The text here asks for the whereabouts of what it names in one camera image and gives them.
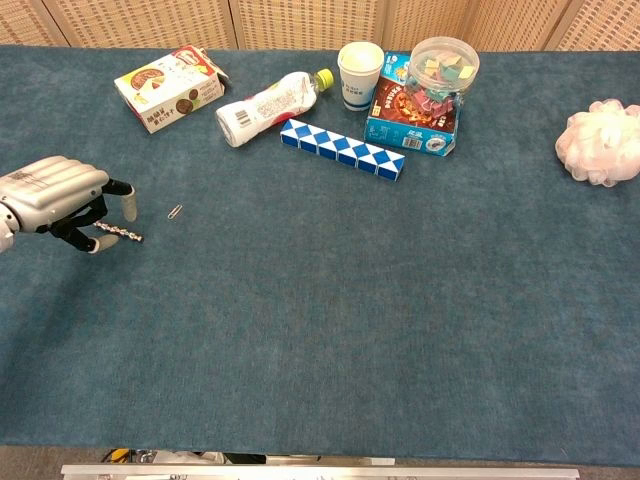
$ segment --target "plastic bottle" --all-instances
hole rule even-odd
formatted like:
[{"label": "plastic bottle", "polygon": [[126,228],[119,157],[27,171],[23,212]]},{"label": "plastic bottle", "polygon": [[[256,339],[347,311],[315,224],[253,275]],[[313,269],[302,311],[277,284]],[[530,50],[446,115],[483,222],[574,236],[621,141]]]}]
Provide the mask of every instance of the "plastic bottle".
[{"label": "plastic bottle", "polygon": [[293,72],[268,89],[216,111],[218,123],[232,147],[247,143],[271,125],[309,110],[318,93],[333,85],[328,69],[317,73]]}]

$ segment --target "cookie image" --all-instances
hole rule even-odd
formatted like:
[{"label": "cookie image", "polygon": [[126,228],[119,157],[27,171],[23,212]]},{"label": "cookie image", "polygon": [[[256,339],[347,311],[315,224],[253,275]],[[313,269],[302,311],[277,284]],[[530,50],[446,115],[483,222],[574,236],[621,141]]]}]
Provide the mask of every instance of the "cookie image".
[{"label": "cookie image", "polygon": [[183,115],[187,115],[193,110],[193,102],[186,98],[181,98],[176,102],[176,110]]},{"label": "cookie image", "polygon": [[157,68],[145,68],[131,78],[131,86],[140,90],[148,80],[151,80],[152,88],[158,88],[164,81],[164,73]]}]

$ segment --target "snack box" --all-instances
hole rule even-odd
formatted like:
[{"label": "snack box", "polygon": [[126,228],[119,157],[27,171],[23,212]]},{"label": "snack box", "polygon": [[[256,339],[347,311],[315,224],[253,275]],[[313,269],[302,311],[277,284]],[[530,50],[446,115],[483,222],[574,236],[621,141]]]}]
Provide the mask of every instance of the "snack box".
[{"label": "snack box", "polygon": [[114,80],[120,96],[153,133],[224,95],[227,75],[187,45]]},{"label": "snack box", "polygon": [[364,129],[368,142],[447,155],[456,144],[460,109],[439,117],[422,113],[404,91],[410,55],[385,53]]}]

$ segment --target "table surface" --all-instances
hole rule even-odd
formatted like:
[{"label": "table surface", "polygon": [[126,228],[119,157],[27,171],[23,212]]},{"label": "table surface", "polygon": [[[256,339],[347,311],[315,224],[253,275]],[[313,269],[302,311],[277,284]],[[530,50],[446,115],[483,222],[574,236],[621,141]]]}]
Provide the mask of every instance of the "table surface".
[{"label": "table surface", "polygon": [[[113,79],[165,53],[0,48],[1,171],[104,168],[140,212],[105,221],[146,237],[2,255],[1,443],[640,465],[640,182],[554,152],[640,103],[640,54],[481,54],[454,152],[393,183],[214,122],[336,52],[210,52],[233,87],[149,135]],[[301,120],[365,117],[338,84]]]}]

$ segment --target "blue and white puzzle toy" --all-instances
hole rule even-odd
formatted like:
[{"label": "blue and white puzzle toy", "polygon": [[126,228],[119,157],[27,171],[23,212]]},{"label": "blue and white puzzle toy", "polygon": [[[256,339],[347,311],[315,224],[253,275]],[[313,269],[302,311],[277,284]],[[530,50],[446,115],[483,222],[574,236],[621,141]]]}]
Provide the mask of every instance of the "blue and white puzzle toy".
[{"label": "blue and white puzzle toy", "polygon": [[404,166],[404,155],[294,119],[284,124],[280,139],[292,147],[393,181],[398,180]]}]

